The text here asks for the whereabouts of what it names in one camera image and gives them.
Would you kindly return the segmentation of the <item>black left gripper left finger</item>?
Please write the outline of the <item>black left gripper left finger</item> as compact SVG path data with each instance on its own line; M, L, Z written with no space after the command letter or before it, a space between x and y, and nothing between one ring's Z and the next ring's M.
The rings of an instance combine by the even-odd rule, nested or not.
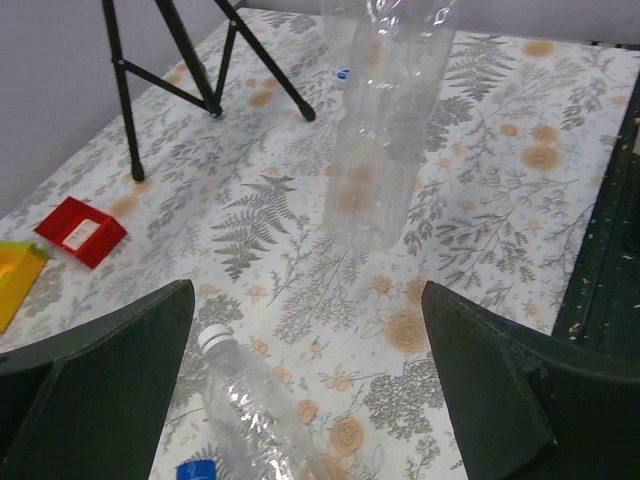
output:
M194 309L178 280L2 354L2 478L148 478Z

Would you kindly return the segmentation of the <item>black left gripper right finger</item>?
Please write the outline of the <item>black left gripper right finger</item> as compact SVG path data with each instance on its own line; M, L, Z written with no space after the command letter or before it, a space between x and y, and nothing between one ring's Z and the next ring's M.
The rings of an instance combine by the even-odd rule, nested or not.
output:
M638 363L542 334L432 281L422 310L468 478L638 478Z

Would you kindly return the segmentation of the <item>clear bottle blue cap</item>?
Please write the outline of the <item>clear bottle blue cap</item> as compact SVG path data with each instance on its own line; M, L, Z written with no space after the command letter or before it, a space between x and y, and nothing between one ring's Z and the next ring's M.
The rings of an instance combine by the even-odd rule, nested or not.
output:
M216 480L217 465L211 459L190 460L176 468L176 480Z

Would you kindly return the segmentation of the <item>white blue bottle cap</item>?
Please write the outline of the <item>white blue bottle cap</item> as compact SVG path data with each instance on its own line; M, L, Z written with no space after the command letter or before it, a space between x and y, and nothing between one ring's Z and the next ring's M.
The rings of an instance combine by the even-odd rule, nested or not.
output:
M344 83L348 80L349 74L350 69L341 69L335 73L334 78L336 81Z

